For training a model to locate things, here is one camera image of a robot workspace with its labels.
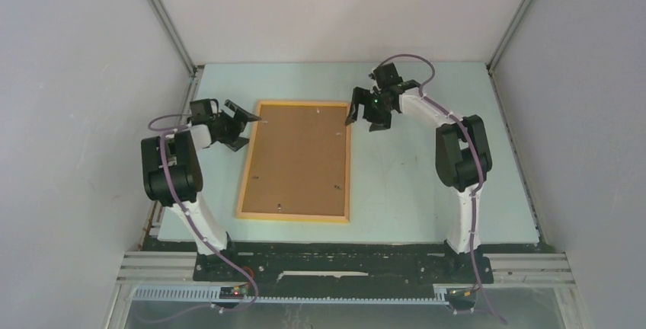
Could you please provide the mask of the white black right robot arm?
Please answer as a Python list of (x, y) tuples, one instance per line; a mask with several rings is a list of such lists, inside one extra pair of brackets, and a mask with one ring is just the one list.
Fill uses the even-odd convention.
[(446, 239), (455, 253), (444, 259), (443, 272), (448, 279), (462, 282), (474, 270), (467, 253), (480, 245), (478, 207), (493, 166), (484, 121), (478, 115), (464, 117), (431, 99), (423, 84), (405, 81), (393, 63), (378, 65), (369, 76), (373, 87), (353, 89), (345, 123), (363, 118), (369, 131), (383, 131), (391, 127), (392, 114), (398, 113), (434, 129), (437, 176), (458, 199), (456, 225)]

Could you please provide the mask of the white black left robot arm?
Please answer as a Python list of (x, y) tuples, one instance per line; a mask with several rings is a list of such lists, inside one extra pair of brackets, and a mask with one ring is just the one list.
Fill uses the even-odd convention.
[(229, 233), (217, 223), (203, 197), (203, 173), (197, 152), (216, 143), (237, 152), (249, 143), (242, 133), (249, 123), (261, 117), (231, 100), (190, 102), (186, 123), (157, 128), (159, 136), (140, 142), (142, 183), (147, 197), (169, 208), (180, 218), (196, 242), (199, 254), (217, 254), (211, 270), (222, 280), (232, 280), (241, 270), (240, 259), (227, 252), (232, 245)]

